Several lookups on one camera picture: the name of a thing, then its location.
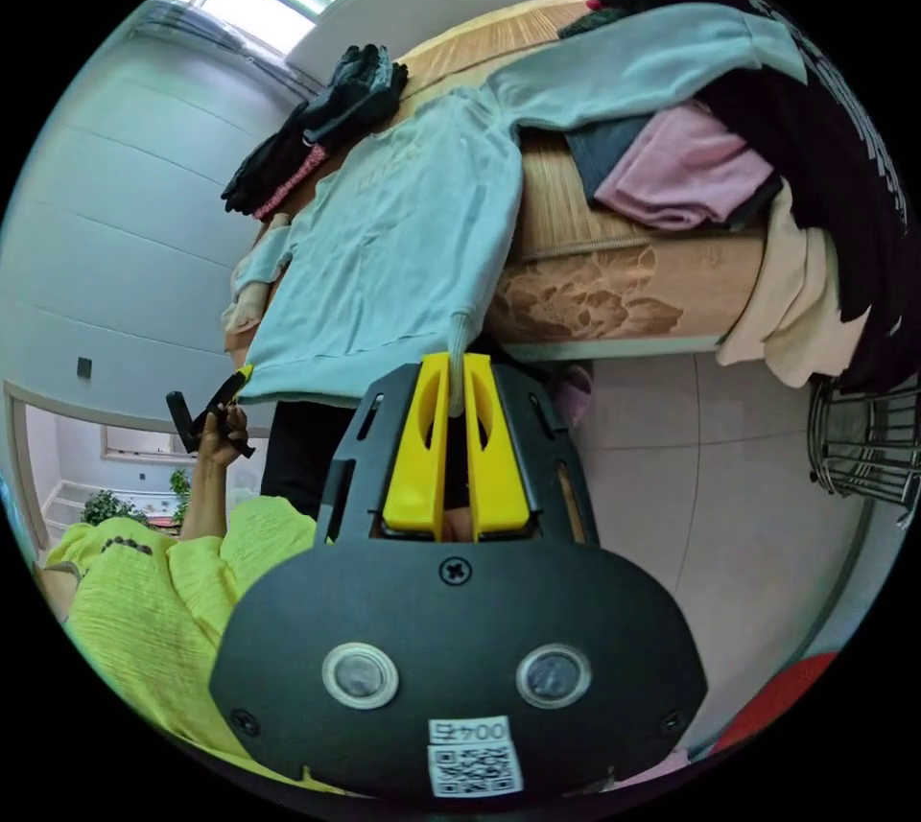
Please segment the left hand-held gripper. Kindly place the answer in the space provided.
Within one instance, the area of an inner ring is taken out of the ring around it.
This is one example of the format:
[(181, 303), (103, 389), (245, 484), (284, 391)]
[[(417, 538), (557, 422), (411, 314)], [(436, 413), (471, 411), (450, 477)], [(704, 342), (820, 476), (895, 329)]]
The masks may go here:
[(252, 364), (244, 364), (228, 377), (214, 394), (214, 405), (205, 412), (203, 424), (204, 459), (251, 458), (255, 449), (248, 434), (248, 420), (236, 398), (247, 385)]

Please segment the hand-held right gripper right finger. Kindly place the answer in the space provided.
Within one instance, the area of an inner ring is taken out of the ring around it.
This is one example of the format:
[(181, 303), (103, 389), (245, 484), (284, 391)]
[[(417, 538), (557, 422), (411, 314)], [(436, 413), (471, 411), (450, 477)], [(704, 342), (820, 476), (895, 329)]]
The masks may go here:
[(462, 367), (473, 540), (518, 536), (529, 526), (531, 509), (492, 361), (466, 354)]

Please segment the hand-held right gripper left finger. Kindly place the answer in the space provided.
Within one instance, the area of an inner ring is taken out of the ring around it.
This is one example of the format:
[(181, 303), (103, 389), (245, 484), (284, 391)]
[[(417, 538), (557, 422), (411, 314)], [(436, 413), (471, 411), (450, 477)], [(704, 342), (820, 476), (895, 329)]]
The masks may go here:
[(449, 419), (449, 355), (425, 356), (418, 368), (382, 512), (387, 530), (439, 542)]

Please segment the person's left hand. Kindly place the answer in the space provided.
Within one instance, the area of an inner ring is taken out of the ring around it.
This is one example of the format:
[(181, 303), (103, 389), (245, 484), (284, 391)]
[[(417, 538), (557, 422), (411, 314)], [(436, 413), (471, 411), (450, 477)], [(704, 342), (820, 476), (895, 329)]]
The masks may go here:
[(219, 405), (205, 413), (196, 452), (195, 471), (229, 467), (249, 446), (247, 416), (237, 404)]

